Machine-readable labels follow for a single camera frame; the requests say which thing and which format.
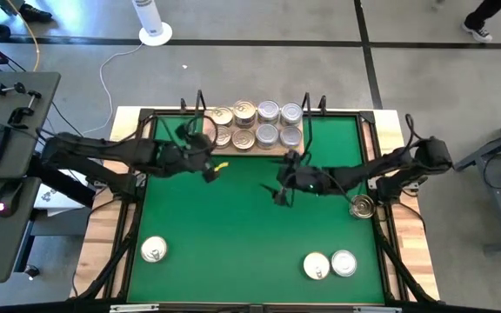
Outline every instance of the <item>gray desk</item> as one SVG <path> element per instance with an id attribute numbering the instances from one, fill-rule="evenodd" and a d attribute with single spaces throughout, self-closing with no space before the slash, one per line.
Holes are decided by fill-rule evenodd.
<path id="1" fill-rule="evenodd" d="M 0 72 L 0 82 L 5 86 L 10 87 L 16 82 L 21 82 L 27 91 L 35 90 L 42 94 L 42 98 L 33 105 L 34 115 L 24 119 L 24 124 L 29 127 L 25 131 L 34 137 L 37 137 L 36 128 L 42 127 L 48 116 L 51 100 L 60 79 L 59 73 Z M 17 94 L 14 91 L 7 93 L 6 97 L 0 96 L 0 124 L 6 125 L 11 112 L 16 108 L 28 106 L 29 101 L 29 95 Z M 23 133 L 12 131 L 0 162 L 0 178 L 24 176 L 34 148 L 36 140 Z"/>
<path id="2" fill-rule="evenodd" d="M 29 125 L 27 131 L 34 137 L 37 136 L 35 129 L 43 125 L 48 115 L 59 79 L 58 73 L 0 72 L 0 82 L 5 85 L 12 86 L 13 83 L 21 82 L 26 90 L 36 90 L 42 94 L 42 99 L 36 104 L 34 116 L 24 120 Z M 14 92 L 10 92 L 6 97 L 0 96 L 0 123 L 6 124 L 10 113 L 17 107 L 27 106 L 29 100 L 28 95 Z M 11 131 L 0 163 L 0 188 L 9 178 L 23 177 L 35 147 L 34 138 Z M 0 217 L 0 282 L 9 278 L 15 264 L 40 183 L 38 178 L 23 178 L 23 191 L 17 212 L 11 217 Z"/>

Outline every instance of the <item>green table surface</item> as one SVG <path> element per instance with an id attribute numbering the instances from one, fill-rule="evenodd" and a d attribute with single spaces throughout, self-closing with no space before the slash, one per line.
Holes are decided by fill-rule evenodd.
<path id="1" fill-rule="evenodd" d="M 165 121 L 173 128 L 186 119 L 166 117 Z M 312 165 L 361 163 L 355 118 L 315 117 L 312 123 Z M 157 138 L 167 138 L 161 123 Z M 292 208 L 276 206 L 259 186 L 279 187 L 279 164 L 271 162 L 276 158 L 215 159 L 230 165 L 212 183 L 190 173 L 150 179 L 129 303 L 384 301 L 371 221 L 350 216 L 343 197 L 297 191 Z M 150 236 L 161 236 L 168 244 L 166 256 L 158 263 L 147 263 L 140 255 L 143 241 Z M 337 250 L 355 255 L 353 276 L 340 277 L 332 271 L 316 281 L 304 274 L 307 254 L 319 251 L 330 258 Z"/>

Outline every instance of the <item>can lid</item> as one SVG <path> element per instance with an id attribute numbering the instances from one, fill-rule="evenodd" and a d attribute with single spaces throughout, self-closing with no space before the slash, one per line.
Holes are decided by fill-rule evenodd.
<path id="1" fill-rule="evenodd" d="M 356 195 L 351 199 L 351 214 L 359 218 L 371 218 L 376 206 L 369 196 Z"/>
<path id="2" fill-rule="evenodd" d="M 233 106 L 233 114 L 238 118 L 250 118 L 257 113 L 257 107 L 248 101 L 237 101 Z"/>
<path id="3" fill-rule="evenodd" d="M 303 268 L 308 277 L 315 280 L 324 279 L 330 272 L 330 261 L 320 252 L 311 252 L 304 259 Z"/>
<path id="4" fill-rule="evenodd" d="M 297 146 L 301 143 L 303 133 L 297 127 L 290 126 L 282 129 L 279 134 L 282 143 L 289 146 Z"/>
<path id="5" fill-rule="evenodd" d="M 211 118 L 218 125 L 226 125 L 233 119 L 233 112 L 226 107 L 217 107 L 211 112 Z"/>
<path id="6" fill-rule="evenodd" d="M 276 126 L 262 124 L 257 128 L 257 139 L 261 143 L 275 143 L 279 137 Z"/>
<path id="7" fill-rule="evenodd" d="M 238 130 L 231 137 L 231 141 L 239 149 L 249 149 L 254 144 L 254 133 L 250 130 Z"/>
<path id="8" fill-rule="evenodd" d="M 140 249 L 144 261 L 155 263 L 164 258 L 167 252 L 167 243 L 160 236 L 146 239 Z"/>
<path id="9" fill-rule="evenodd" d="M 261 102 L 258 105 L 258 114 L 265 118 L 275 118 L 279 114 L 279 105 L 271 100 Z"/>
<path id="10" fill-rule="evenodd" d="M 336 274 L 348 277 L 357 270 L 357 259 L 348 250 L 339 250 L 331 256 L 331 267 Z"/>
<path id="11" fill-rule="evenodd" d="M 282 117 L 288 122 L 297 122 L 303 116 L 303 110 L 296 103 L 287 103 L 282 108 Z"/>
<path id="12" fill-rule="evenodd" d="M 214 142 L 214 137 L 216 136 L 216 130 L 212 128 L 211 130 L 208 130 L 208 133 L 206 135 L 208 135 L 208 138 L 212 142 Z M 218 125 L 216 144 L 223 146 L 229 143 L 230 140 L 231 140 L 231 130 L 225 126 Z"/>

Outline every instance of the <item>wooden table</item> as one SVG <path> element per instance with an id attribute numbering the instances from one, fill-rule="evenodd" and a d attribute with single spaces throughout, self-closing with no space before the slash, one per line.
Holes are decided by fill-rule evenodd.
<path id="1" fill-rule="evenodd" d="M 151 107 L 118 107 L 110 140 L 120 140 L 132 133 L 137 127 L 139 111 L 142 108 Z M 390 153 L 397 147 L 404 146 L 397 112 L 395 110 L 374 110 L 373 112 L 376 118 L 377 135 L 381 153 Z M 370 138 L 371 133 L 368 127 L 364 127 L 364 135 L 367 139 Z M 366 142 L 369 158 L 372 159 L 374 158 L 374 151 L 372 146 L 370 146 L 371 141 L 366 140 Z M 104 165 L 115 172 L 127 171 L 127 167 L 122 163 L 105 162 Z M 96 199 L 94 207 L 97 207 L 101 203 L 106 203 L 109 200 L 111 200 L 111 193 L 106 190 Z M 416 198 L 402 195 L 401 202 L 418 211 L 418 201 Z M 79 293 L 82 293 L 88 288 L 110 258 L 120 206 L 120 202 L 115 202 L 107 205 L 90 217 L 75 276 L 75 285 Z M 130 226 L 133 211 L 134 206 L 128 211 L 124 233 L 127 232 Z M 438 299 L 438 288 L 421 221 L 417 216 L 413 215 L 401 205 L 394 205 L 392 211 L 394 223 L 396 225 L 397 241 L 404 264 L 417 282 L 424 288 L 424 291 L 426 291 L 429 296 Z M 382 226 L 384 230 L 387 230 L 384 223 Z M 386 264 L 391 283 L 391 292 L 396 299 L 399 299 L 396 271 L 387 257 Z M 112 296 L 115 296 L 120 289 L 123 272 L 124 258 L 117 266 L 115 282 L 111 293 Z"/>

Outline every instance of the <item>tin can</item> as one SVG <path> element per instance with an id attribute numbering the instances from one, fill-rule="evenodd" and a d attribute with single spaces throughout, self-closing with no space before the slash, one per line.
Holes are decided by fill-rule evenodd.
<path id="1" fill-rule="evenodd" d="M 272 149 L 279 138 L 279 132 L 276 126 L 271 124 L 262 124 L 257 128 L 257 146 L 262 149 Z"/>
<path id="2" fill-rule="evenodd" d="M 287 103 L 282 108 L 281 123 L 283 126 L 295 126 L 301 122 L 303 109 L 296 103 Z"/>
<path id="3" fill-rule="evenodd" d="M 330 273 L 330 261 L 320 252 L 311 252 L 304 259 L 303 268 L 306 275 L 312 279 L 324 279 Z"/>
<path id="4" fill-rule="evenodd" d="M 276 124 L 279 118 L 279 105 L 267 100 L 258 105 L 258 122 Z"/>
<path id="5" fill-rule="evenodd" d="M 254 145 L 254 133 L 250 130 L 238 130 L 231 136 L 231 141 L 237 150 L 246 152 Z"/>
<path id="6" fill-rule="evenodd" d="M 216 136 L 216 130 L 211 129 L 208 130 L 208 138 L 214 142 L 214 138 Z M 217 140 L 216 140 L 216 149 L 225 149 L 230 145 L 231 141 L 231 130 L 225 126 L 217 126 Z"/>
<path id="7" fill-rule="evenodd" d="M 217 107 L 212 110 L 210 117 L 218 126 L 230 127 L 233 124 L 233 112 L 230 108 Z"/>
<path id="8" fill-rule="evenodd" d="M 357 270 L 357 259 L 348 250 L 339 250 L 331 256 L 331 267 L 341 277 L 349 277 Z"/>
<path id="9" fill-rule="evenodd" d="M 152 236 L 144 240 L 140 252 L 144 261 L 155 263 L 164 258 L 167 253 L 167 243 L 160 236 Z"/>
<path id="10" fill-rule="evenodd" d="M 369 196 L 356 195 L 351 199 L 349 214 L 356 218 L 371 218 L 376 211 L 376 205 Z"/>
<path id="11" fill-rule="evenodd" d="M 282 129 L 279 134 L 279 138 L 282 141 L 282 145 L 295 149 L 301 144 L 301 140 L 303 140 L 303 133 L 295 126 L 290 126 Z"/>
<path id="12" fill-rule="evenodd" d="M 257 107 L 248 101 L 237 101 L 233 106 L 235 125 L 239 128 L 248 129 L 254 125 L 257 119 Z"/>

